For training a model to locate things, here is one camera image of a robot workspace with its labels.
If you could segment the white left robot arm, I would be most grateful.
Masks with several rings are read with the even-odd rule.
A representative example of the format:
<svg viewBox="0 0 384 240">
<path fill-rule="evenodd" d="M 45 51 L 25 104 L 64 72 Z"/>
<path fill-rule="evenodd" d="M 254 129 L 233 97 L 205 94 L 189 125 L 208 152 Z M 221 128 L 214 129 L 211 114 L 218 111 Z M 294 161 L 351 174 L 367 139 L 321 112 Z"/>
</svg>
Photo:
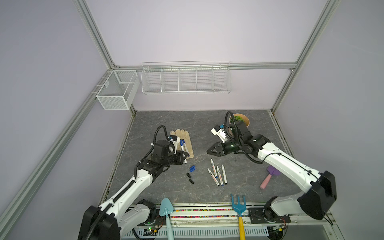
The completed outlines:
<svg viewBox="0 0 384 240">
<path fill-rule="evenodd" d="M 155 179 L 172 165 L 182 165 L 188 152 L 178 150 L 172 141 L 154 143 L 135 168 L 134 175 L 117 193 L 98 207 L 90 206 L 84 213 L 78 238 L 80 240 L 120 240 L 137 225 L 153 220 L 156 205 L 142 200 L 133 210 L 134 200 Z"/>
</svg>

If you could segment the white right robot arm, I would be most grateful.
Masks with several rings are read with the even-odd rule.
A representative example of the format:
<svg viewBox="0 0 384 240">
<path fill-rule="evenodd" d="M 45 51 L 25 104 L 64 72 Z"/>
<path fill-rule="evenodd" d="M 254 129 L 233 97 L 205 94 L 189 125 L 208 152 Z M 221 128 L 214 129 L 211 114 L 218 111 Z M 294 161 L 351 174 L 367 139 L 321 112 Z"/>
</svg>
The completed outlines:
<svg viewBox="0 0 384 240">
<path fill-rule="evenodd" d="M 264 205 L 263 218 L 267 222 L 300 214 L 322 220 L 337 200 L 336 178 L 332 173 L 321 173 L 304 165 L 263 135 L 253 136 L 244 122 L 236 121 L 223 127 L 216 125 L 211 132 L 220 141 L 208 149 L 209 155 L 223 157 L 240 152 L 256 164 L 269 164 L 300 188 L 298 194 L 272 197 Z"/>
</svg>

